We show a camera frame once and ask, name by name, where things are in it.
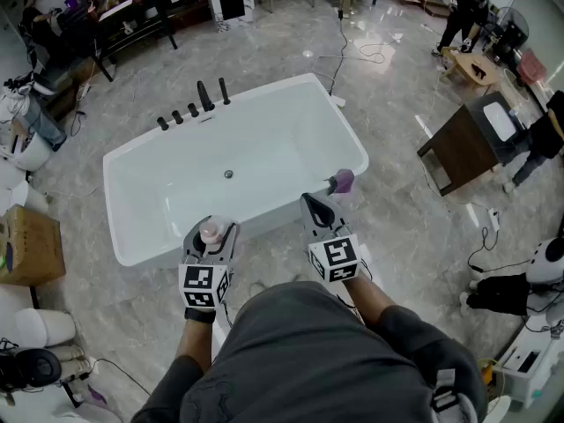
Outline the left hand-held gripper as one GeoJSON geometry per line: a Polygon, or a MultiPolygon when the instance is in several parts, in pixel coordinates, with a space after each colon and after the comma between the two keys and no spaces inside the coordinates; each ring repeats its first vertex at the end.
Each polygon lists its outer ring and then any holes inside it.
{"type": "Polygon", "coordinates": [[[240,225],[230,224],[219,246],[205,252],[200,226],[211,216],[198,221],[184,237],[182,262],[178,265],[178,284],[186,308],[217,310],[226,298],[233,269],[230,265],[240,233],[240,225]]]}

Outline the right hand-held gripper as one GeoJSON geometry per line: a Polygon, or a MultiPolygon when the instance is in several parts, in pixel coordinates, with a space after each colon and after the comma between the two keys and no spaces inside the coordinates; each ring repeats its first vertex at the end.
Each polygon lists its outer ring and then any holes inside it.
{"type": "Polygon", "coordinates": [[[308,260],[324,283],[358,276],[362,256],[358,237],[345,226],[342,207],[325,195],[303,193],[301,218],[308,234],[335,230],[308,244],[308,260]]]}

